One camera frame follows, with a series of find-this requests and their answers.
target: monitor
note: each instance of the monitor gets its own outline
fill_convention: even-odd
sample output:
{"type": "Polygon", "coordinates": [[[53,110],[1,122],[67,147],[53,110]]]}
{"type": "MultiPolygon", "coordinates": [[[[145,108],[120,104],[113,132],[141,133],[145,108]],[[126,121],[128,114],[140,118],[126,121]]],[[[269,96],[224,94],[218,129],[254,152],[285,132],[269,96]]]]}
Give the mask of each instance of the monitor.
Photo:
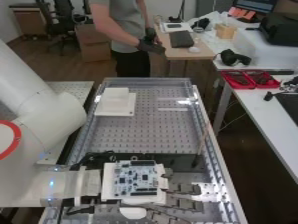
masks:
{"type": "Polygon", "coordinates": [[[90,15],[90,5],[89,5],[89,0],[83,0],[84,2],[84,10],[85,10],[85,14],[90,15]]]}
{"type": "Polygon", "coordinates": [[[270,13],[277,5],[277,0],[234,0],[233,5],[255,12],[270,13]]]}

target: white circuit board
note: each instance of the white circuit board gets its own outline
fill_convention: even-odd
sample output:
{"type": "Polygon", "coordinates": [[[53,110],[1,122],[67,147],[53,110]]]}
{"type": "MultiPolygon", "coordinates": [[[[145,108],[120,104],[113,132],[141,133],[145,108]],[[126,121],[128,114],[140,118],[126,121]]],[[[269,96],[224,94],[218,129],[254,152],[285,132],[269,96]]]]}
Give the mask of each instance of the white circuit board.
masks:
{"type": "Polygon", "coordinates": [[[156,196],[158,188],[156,162],[120,161],[114,167],[114,197],[156,196]]]}

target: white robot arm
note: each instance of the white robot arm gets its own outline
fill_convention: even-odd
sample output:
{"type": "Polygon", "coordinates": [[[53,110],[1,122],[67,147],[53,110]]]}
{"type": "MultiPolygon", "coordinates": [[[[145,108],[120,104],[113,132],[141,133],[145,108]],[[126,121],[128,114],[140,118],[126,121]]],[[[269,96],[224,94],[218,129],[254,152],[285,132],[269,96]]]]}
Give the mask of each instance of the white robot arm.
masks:
{"type": "Polygon", "coordinates": [[[0,101],[17,116],[0,122],[0,207],[44,207],[69,194],[69,175],[41,171],[36,162],[86,114],[75,96],[56,95],[1,40],[0,49],[0,101]]]}

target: red ring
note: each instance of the red ring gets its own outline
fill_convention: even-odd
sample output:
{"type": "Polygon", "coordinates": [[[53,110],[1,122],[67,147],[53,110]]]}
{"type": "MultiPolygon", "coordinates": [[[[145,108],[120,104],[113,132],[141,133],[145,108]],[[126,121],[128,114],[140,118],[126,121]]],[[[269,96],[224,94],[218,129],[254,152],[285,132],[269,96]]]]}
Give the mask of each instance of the red ring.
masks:
{"type": "Polygon", "coordinates": [[[13,124],[12,122],[9,122],[9,121],[0,120],[0,124],[8,126],[12,129],[13,134],[15,134],[15,138],[13,138],[12,144],[9,145],[9,147],[7,148],[7,150],[0,154],[0,160],[3,160],[16,150],[16,148],[17,148],[17,146],[20,144],[20,140],[21,140],[21,130],[20,130],[19,126],[16,124],[13,124]]]}

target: keyboard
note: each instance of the keyboard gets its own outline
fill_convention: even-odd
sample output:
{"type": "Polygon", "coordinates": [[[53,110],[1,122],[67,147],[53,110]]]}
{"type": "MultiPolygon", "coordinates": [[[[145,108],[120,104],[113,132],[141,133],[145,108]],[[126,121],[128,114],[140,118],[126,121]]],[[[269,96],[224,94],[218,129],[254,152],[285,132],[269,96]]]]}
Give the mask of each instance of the keyboard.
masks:
{"type": "Polygon", "coordinates": [[[277,94],[277,100],[279,101],[283,109],[298,126],[298,93],[297,94],[277,94]]]}
{"type": "Polygon", "coordinates": [[[170,33],[170,45],[173,48],[189,48],[194,45],[189,31],[170,33]]]}

